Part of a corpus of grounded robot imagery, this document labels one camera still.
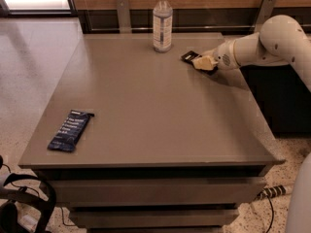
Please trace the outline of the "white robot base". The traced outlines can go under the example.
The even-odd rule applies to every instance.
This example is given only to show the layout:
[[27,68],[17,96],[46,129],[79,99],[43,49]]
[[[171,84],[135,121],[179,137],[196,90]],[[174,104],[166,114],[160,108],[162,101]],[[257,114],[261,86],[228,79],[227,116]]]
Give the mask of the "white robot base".
[[311,233],[311,153],[294,182],[285,233]]

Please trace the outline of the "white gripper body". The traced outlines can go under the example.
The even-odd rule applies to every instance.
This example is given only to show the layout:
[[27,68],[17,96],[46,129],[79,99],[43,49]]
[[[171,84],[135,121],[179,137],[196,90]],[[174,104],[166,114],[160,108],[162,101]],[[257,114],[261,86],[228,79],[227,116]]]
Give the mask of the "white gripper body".
[[221,70],[238,69],[238,64],[234,54],[235,40],[229,40],[214,49],[213,57],[217,61],[217,66]]

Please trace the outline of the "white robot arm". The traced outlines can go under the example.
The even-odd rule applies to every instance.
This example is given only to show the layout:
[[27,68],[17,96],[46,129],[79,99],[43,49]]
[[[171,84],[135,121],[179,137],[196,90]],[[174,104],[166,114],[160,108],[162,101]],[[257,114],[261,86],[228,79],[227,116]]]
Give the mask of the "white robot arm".
[[196,57],[197,70],[233,70],[248,65],[290,64],[311,91],[311,42],[299,23],[289,16],[268,19],[259,32],[226,41]]

